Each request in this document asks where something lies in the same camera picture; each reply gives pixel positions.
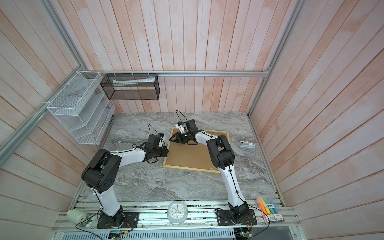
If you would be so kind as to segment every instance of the wire rack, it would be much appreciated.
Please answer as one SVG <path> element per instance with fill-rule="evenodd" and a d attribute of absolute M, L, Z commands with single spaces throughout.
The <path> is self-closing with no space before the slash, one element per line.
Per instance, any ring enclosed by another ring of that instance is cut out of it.
<path fill-rule="evenodd" d="M 78 72 L 47 107 L 80 144 L 99 144 L 115 110 L 94 93 L 100 82 L 100 73 Z"/>

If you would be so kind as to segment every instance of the black mounting plate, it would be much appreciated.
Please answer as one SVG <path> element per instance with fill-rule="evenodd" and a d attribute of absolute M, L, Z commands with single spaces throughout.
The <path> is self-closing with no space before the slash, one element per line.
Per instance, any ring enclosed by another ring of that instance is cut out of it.
<path fill-rule="evenodd" d="M 139 213 L 138 212 L 124 212 L 124 223 L 122 228 L 130 228 L 128 224 L 132 228 L 137 227 L 137 222 L 139 221 Z M 105 228 L 112 228 L 108 221 L 103 217 L 103 215 L 100 216 L 99 222 L 97 223 L 97 229 L 105 229 Z"/>
<path fill-rule="evenodd" d="M 219 226 L 231 226 L 231 225 L 234 225 L 234 223 L 231 221 L 231 219 L 232 219 L 231 216 L 232 215 L 231 215 L 230 210 L 218 210 L 217 212 L 220 213 L 220 215 L 222 216 L 222 217 L 217 217 L 217 224 Z M 255 211 L 249 210 L 248 214 L 245 217 L 245 221 L 242 223 L 242 225 L 247 225 L 247 224 L 249 226 L 257 225 Z"/>

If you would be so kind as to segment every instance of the yellow highlighter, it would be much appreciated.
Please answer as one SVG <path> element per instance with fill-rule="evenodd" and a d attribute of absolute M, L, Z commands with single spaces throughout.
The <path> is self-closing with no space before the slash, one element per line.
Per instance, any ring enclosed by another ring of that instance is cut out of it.
<path fill-rule="evenodd" d="M 262 198 L 260 198 L 260 199 L 261 199 L 261 201 L 262 201 L 263 205 L 265 206 L 265 201 L 264 201 L 264 199 L 262 199 Z M 268 208 L 265 208 L 265 211 L 266 211 L 266 213 L 267 213 L 268 215 L 270 215 L 270 214 L 271 214 L 271 211 L 269 211 L 269 209 L 268 209 Z"/>

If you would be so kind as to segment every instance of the black wire mesh basket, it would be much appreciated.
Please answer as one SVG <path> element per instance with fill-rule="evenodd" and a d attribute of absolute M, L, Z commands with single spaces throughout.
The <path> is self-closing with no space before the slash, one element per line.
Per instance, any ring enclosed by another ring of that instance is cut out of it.
<path fill-rule="evenodd" d="M 158 100 L 157 74 L 107 73 L 100 83 L 109 100 Z"/>

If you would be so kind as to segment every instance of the robotic arm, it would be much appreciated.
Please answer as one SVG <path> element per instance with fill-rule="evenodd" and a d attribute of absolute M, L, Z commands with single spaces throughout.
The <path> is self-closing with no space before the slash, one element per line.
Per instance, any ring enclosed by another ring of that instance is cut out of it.
<path fill-rule="evenodd" d="M 164 134 L 150 134 L 148 140 L 140 146 L 124 150 L 110 152 L 100 149 L 92 158 L 88 166 L 83 171 L 81 179 L 92 189 L 97 196 L 101 206 L 101 219 L 113 228 L 119 228 L 124 221 L 122 206 L 116 199 L 113 191 L 118 169 L 122 166 L 135 162 L 157 162 L 157 157 L 166 157 L 168 154 L 167 146 L 163 140 Z"/>
<path fill-rule="evenodd" d="M 215 136 L 199 130 L 196 127 L 195 120 L 178 122 L 176 127 L 180 132 L 175 133 L 169 140 L 181 144 L 188 144 L 190 141 L 204 144 L 208 147 L 211 161 L 220 171 L 225 187 L 228 192 L 228 204 L 230 208 L 231 219 L 235 223 L 244 222 L 249 213 L 249 207 L 246 201 L 242 199 L 240 187 L 235 173 L 234 159 L 235 154 L 225 135 Z"/>

